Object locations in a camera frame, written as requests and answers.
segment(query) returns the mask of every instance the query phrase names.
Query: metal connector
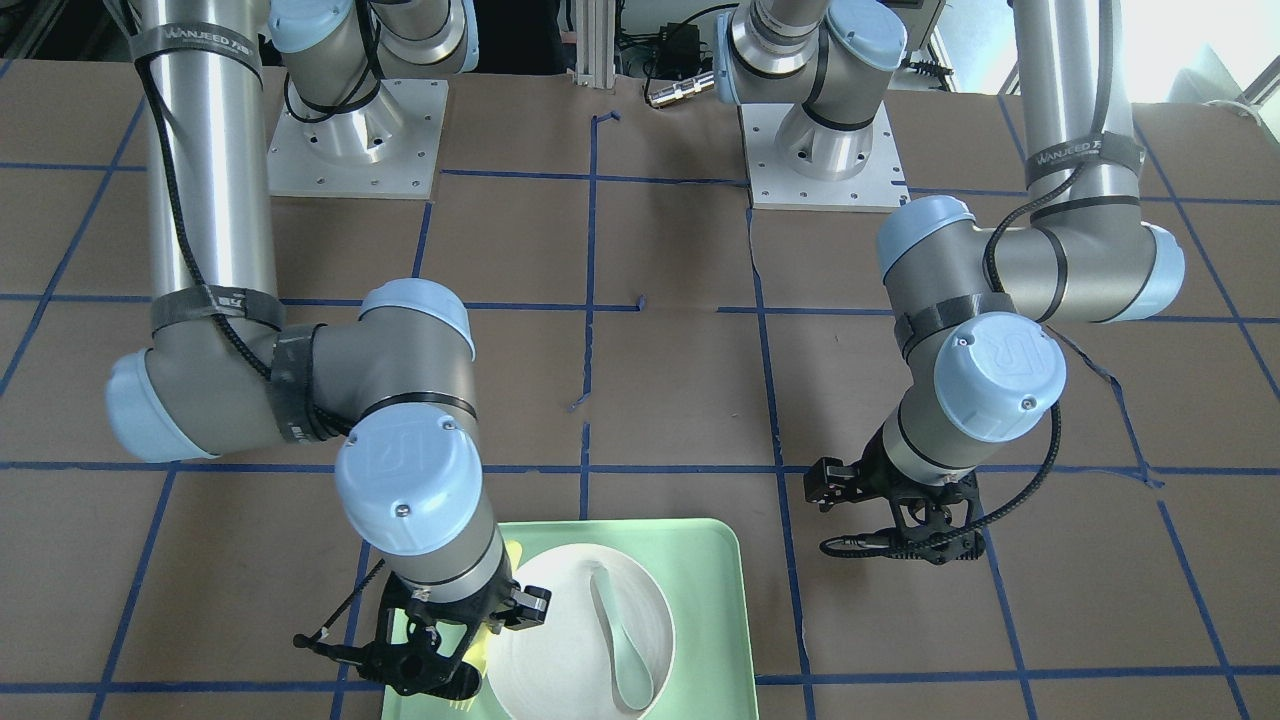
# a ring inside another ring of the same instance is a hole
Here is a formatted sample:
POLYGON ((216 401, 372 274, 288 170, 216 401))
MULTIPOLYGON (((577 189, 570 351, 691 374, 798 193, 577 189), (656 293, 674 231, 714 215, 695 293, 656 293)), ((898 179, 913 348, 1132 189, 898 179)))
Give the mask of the metal connector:
POLYGON ((664 87, 650 95, 648 100, 652 108, 666 108, 713 87, 716 87, 716 73, 707 72, 664 87))

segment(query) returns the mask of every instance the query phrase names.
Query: white plate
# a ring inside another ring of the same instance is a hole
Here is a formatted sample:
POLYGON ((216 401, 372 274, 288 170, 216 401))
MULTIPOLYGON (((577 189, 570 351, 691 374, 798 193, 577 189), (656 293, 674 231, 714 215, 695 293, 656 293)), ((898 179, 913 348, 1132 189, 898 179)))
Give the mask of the white plate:
POLYGON ((520 566, 516 579, 552 591, 547 623, 489 641, 488 682, 515 720, 635 720, 662 696, 676 652, 671 607, 649 571, 602 544, 564 544, 520 566), (622 703, 613 684, 609 628, 591 589, 591 571, 609 571, 626 629, 653 675, 654 701, 622 703))

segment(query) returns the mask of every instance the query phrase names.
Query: metal base plate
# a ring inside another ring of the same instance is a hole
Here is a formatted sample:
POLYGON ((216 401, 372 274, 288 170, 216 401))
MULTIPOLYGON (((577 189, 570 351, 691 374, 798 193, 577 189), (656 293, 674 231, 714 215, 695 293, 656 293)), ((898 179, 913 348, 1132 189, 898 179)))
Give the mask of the metal base plate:
POLYGON ((398 138, 396 154, 371 165, 330 163, 311 150, 303 124, 282 110, 266 154, 271 195, 429 199, 449 83, 443 79, 394 79, 384 83, 384 91, 392 94, 410 118, 408 132, 398 138))
POLYGON ((882 104, 872 122, 876 133, 863 172, 846 181, 819 181, 791 169, 773 142, 788 104, 742 105, 746 169, 751 178, 751 205, 774 210, 835 210, 892 213, 910 200, 897 143, 882 104))

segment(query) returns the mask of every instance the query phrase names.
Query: green tray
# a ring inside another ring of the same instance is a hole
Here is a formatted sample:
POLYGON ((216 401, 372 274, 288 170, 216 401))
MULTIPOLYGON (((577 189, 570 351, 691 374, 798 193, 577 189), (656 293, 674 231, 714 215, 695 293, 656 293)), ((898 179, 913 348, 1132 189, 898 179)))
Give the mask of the green tray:
MULTIPOLYGON (((710 519, 503 523, 502 534, 524 546, 525 560, 576 542, 608 546, 658 582, 676 624, 676 655, 667 688, 645 720, 759 717, 742 557, 728 525, 710 519)), ((509 720, 488 683, 467 712, 430 696, 401 697, 388 689, 383 698, 383 720, 449 717, 509 720)))

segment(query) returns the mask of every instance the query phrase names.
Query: velcro strap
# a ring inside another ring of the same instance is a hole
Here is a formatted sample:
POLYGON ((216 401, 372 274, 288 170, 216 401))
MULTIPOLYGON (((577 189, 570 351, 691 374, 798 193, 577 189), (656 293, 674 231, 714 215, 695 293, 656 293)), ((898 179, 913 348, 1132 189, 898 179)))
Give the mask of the velcro strap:
POLYGON ((151 304, 151 333, 211 315, 244 318, 276 331, 284 327, 284 305, 275 297, 247 287, 204 284, 157 297, 151 304))
POLYGON ((1142 163, 1146 159, 1147 150, 1126 135, 1115 132, 1088 135, 1046 147, 1028 158, 1027 186, 1030 187, 1033 182, 1044 176, 1074 168, 1088 160, 1116 163, 1129 168, 1135 176, 1140 176, 1142 163))
POLYGON ((961 295, 931 305, 914 315, 902 313, 893 324, 893 336, 897 337, 902 357, 906 357, 911 350, 915 350, 916 345, 920 345, 931 334, 954 328, 983 313, 1016 313, 1016 310, 1012 297, 1004 292, 961 295))
POLYGON ((257 42, 221 26, 165 23, 129 37, 129 53, 134 63, 174 50, 201 50, 223 55, 252 70, 259 81, 262 79, 262 58, 257 54, 257 42))
POLYGON ((268 398, 280 437, 291 443, 324 442, 335 433, 316 416, 311 401, 312 345, 324 325, 291 325, 275 338, 268 398))

